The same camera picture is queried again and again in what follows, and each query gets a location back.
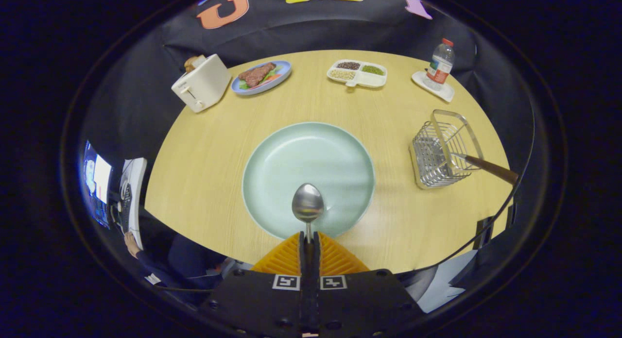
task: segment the plate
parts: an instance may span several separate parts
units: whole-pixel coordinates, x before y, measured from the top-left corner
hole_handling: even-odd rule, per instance
[[[311,225],[337,237],[365,214],[376,184],[369,153],[352,134],[327,123],[304,122],[274,132],[246,163],[242,197],[255,223],[285,239],[306,225],[292,212],[294,192],[311,183],[325,211]]]
[[[339,65],[342,62],[356,62],[357,64],[359,64],[359,67],[356,70],[351,70],[349,68],[338,68],[337,65]],[[377,74],[372,74],[370,72],[365,72],[363,71],[363,68],[365,66],[374,66],[376,68],[380,68],[380,70],[382,70],[384,74],[377,75]],[[352,72],[354,74],[354,78],[351,80],[347,80],[347,79],[340,79],[338,77],[333,77],[331,73],[334,70]],[[328,71],[326,71],[326,76],[332,79],[333,81],[345,83],[346,86],[360,85],[360,86],[365,86],[366,88],[379,88],[380,86],[383,86],[384,84],[386,84],[387,73],[388,73],[387,69],[385,68],[385,66],[382,66],[382,65],[372,64],[371,62],[365,62],[365,61],[342,59],[342,60],[335,61],[333,66],[331,66],[328,69]]]
[[[455,90],[453,90],[453,87],[451,87],[451,85],[447,84],[447,82],[443,83],[443,85],[441,86],[440,90],[433,90],[432,88],[429,88],[425,83],[424,83],[424,78],[427,77],[426,76],[427,72],[424,71],[418,71],[413,73],[413,81],[420,86],[421,88],[427,90],[428,92],[431,92],[432,94],[440,97],[441,99],[443,99],[444,101],[447,102],[451,102],[453,100],[453,94],[455,94]]]
[[[272,62],[277,67],[281,66],[280,70],[276,72],[276,75],[280,75],[277,79],[274,79],[272,81],[264,81],[263,83],[257,86],[254,86],[253,88],[250,88],[250,89],[240,89],[240,79],[238,78],[238,75],[239,75],[238,74],[235,76],[235,79],[233,80],[233,82],[231,82],[231,90],[233,90],[234,92],[240,95],[255,95],[261,92],[265,92],[266,90],[274,88],[275,86],[281,84],[284,80],[287,79],[287,77],[289,77],[289,74],[292,72],[292,64],[290,64],[287,61],[268,61],[268,62],[264,62],[263,64],[259,64],[255,66],[254,68],[258,68],[260,66],[266,65],[269,62]]]

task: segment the pink letter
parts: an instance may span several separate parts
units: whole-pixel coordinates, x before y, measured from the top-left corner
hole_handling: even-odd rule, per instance
[[[432,17],[427,13],[424,6],[421,4],[420,0],[406,0],[408,6],[406,6],[406,10],[419,15],[420,17],[425,17],[426,19],[432,19]]]

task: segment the beans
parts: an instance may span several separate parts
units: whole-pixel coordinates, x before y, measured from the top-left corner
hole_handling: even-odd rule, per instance
[[[330,71],[330,76],[338,79],[354,79],[355,73],[353,71],[333,70]]]
[[[358,62],[342,62],[340,64],[337,65],[338,68],[347,68],[348,70],[358,70],[359,66],[361,66],[361,64],[359,64]]]
[[[370,74],[384,75],[384,72],[376,66],[363,66],[363,72],[369,72]]]

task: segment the carrot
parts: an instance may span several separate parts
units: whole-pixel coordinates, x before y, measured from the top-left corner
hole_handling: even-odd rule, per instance
[[[249,88],[249,90],[251,90],[251,89],[255,89],[255,88],[258,88],[258,87],[260,87],[260,86],[262,86],[262,85],[264,85],[264,84],[268,84],[268,83],[270,83],[271,81],[274,81],[275,79],[277,79],[278,77],[280,77],[280,74],[271,75],[270,77],[267,77],[267,78],[266,78],[263,82],[261,82],[260,84],[258,84],[258,85],[256,85],[256,86],[254,86],[253,88]]]

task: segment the blue plate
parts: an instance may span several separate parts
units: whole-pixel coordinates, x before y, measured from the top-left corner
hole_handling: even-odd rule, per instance
[[[324,214],[311,229],[337,237],[364,215],[376,175],[369,153],[352,134],[327,123],[298,123],[271,134],[249,158],[244,205],[262,229],[287,238],[307,228],[292,212],[294,192],[304,183],[324,197]]]
[[[231,90],[233,90],[234,92],[240,95],[255,95],[260,92],[265,92],[266,90],[270,88],[274,88],[275,86],[280,84],[282,81],[286,80],[287,77],[289,77],[289,74],[292,72],[292,64],[290,64],[287,61],[268,61],[268,62],[264,62],[263,64],[259,64],[255,66],[254,68],[258,68],[260,66],[266,65],[269,62],[272,62],[277,67],[281,66],[280,70],[276,72],[277,75],[280,75],[277,79],[273,79],[271,81],[264,81],[263,83],[251,89],[240,89],[240,79],[238,78],[238,75],[236,75],[233,82],[231,82]]]

